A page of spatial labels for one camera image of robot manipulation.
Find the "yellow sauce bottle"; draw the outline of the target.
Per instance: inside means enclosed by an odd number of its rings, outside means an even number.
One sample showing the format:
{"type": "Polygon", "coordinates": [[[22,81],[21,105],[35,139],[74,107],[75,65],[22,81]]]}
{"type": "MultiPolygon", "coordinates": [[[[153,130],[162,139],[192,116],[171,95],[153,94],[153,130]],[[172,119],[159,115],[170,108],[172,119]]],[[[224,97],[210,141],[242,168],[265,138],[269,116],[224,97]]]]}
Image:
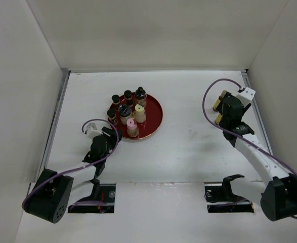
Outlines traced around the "yellow sauce bottle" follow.
{"type": "Polygon", "coordinates": [[[215,119],[215,124],[216,124],[216,125],[219,125],[221,119],[222,119],[222,115],[219,113],[218,116],[217,116],[216,119],[215,119]]]}
{"type": "Polygon", "coordinates": [[[214,106],[213,106],[213,111],[220,112],[221,109],[222,109],[223,99],[225,97],[230,96],[230,95],[231,95],[230,92],[228,92],[226,90],[223,90],[222,93],[219,95],[218,99],[216,100],[214,106]]]}

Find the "small black-cap spice bottle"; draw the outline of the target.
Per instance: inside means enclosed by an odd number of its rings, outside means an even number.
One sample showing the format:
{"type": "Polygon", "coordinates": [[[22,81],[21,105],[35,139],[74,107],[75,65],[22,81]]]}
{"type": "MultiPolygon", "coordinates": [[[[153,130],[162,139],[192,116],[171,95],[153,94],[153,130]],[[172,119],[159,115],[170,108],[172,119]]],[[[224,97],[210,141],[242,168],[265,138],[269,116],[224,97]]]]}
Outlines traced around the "small black-cap spice bottle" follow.
{"type": "Polygon", "coordinates": [[[124,98],[126,100],[126,104],[130,107],[133,106],[133,94],[130,90],[126,90],[124,92],[124,98]]]}
{"type": "Polygon", "coordinates": [[[112,99],[115,110],[118,111],[118,109],[120,107],[120,103],[121,103],[120,96],[115,94],[111,97],[111,99],[112,99]]]}
{"type": "Polygon", "coordinates": [[[118,119],[116,116],[116,111],[114,109],[109,109],[107,111],[107,116],[108,116],[108,121],[113,124],[114,126],[117,126],[118,124],[118,119]]]}

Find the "pink-cap spice jar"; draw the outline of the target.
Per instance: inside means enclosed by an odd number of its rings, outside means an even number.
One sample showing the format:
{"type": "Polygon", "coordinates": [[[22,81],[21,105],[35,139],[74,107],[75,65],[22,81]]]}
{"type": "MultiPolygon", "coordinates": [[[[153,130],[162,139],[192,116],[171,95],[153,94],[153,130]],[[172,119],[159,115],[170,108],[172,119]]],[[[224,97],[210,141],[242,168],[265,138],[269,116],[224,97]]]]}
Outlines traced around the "pink-cap spice jar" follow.
{"type": "Polygon", "coordinates": [[[139,135],[139,128],[134,118],[130,118],[126,122],[127,133],[131,138],[135,138],[139,135]]]}

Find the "black-knob spice jar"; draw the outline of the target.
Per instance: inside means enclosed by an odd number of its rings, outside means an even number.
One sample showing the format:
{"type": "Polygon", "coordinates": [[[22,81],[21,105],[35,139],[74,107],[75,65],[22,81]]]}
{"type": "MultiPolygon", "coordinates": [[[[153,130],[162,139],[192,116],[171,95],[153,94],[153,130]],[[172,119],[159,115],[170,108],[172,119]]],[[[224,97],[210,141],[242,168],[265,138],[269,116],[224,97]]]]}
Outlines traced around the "black-knob spice jar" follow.
{"type": "Polygon", "coordinates": [[[147,93],[142,87],[138,87],[135,91],[135,103],[143,107],[146,107],[147,104],[147,93]]]}
{"type": "Polygon", "coordinates": [[[123,125],[126,125],[127,120],[132,117],[132,109],[130,106],[126,104],[119,106],[118,113],[119,113],[120,121],[123,125]]]}

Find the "yellow-cap spice jar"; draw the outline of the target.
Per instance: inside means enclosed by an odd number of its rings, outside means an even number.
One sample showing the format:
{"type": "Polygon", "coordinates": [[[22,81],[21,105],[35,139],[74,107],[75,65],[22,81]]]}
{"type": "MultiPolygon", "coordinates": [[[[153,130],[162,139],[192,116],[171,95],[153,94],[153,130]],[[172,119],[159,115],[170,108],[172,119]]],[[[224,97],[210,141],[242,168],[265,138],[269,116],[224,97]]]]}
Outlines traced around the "yellow-cap spice jar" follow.
{"type": "Polygon", "coordinates": [[[145,107],[143,107],[141,104],[137,104],[135,106],[135,120],[138,123],[144,123],[146,121],[145,107]]]}

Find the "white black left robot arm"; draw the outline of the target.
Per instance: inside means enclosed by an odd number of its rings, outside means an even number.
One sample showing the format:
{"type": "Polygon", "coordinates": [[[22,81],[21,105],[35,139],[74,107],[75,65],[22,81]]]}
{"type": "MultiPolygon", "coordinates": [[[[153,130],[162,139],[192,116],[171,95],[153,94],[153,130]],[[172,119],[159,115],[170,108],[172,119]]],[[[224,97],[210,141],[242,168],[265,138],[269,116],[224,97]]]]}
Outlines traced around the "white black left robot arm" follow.
{"type": "Polygon", "coordinates": [[[43,170],[34,188],[23,201],[22,209],[43,220],[57,223],[72,208],[72,191],[84,183],[87,185],[83,188],[82,195],[87,201],[96,201],[100,196],[98,177],[121,139],[121,130],[115,126],[110,129],[103,127],[92,139],[90,151],[80,164],[63,172],[43,170]]]}

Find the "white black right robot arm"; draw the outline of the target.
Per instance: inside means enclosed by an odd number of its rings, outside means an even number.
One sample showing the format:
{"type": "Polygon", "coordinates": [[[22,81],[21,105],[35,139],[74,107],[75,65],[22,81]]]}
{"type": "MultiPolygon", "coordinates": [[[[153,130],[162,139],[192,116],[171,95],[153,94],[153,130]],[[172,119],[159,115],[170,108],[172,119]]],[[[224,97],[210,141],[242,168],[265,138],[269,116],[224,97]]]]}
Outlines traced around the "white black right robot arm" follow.
{"type": "Polygon", "coordinates": [[[245,90],[237,96],[224,91],[215,110],[223,135],[252,165],[264,182],[261,189],[249,189],[242,175],[221,187],[222,197],[233,200],[242,196],[260,205],[271,221],[297,217],[297,173],[273,158],[260,144],[254,130],[242,118],[251,106],[254,91],[245,90]]]}

